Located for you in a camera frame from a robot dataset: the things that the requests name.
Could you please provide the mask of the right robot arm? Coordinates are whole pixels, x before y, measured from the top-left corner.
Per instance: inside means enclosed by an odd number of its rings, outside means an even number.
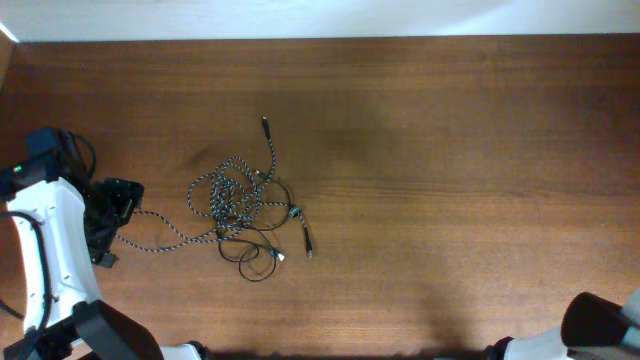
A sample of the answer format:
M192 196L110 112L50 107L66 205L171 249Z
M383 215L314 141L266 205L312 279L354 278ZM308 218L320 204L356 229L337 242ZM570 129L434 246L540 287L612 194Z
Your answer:
M639 360L639 292L622 306L590 292L569 304L560 326L528 338L506 337L489 360Z

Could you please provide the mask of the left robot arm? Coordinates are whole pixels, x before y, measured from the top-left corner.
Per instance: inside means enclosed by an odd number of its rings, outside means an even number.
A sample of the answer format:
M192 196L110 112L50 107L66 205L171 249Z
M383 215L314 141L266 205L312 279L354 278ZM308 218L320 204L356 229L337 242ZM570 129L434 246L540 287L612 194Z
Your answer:
M144 188L117 178L91 180L83 137L45 127L26 138L28 159L1 173L4 217L14 221L25 269L24 337L7 359L65 359L86 344L90 359L193 359L208 351L191 341L161 346L144 326L108 305L94 274L111 267L117 230L139 208Z

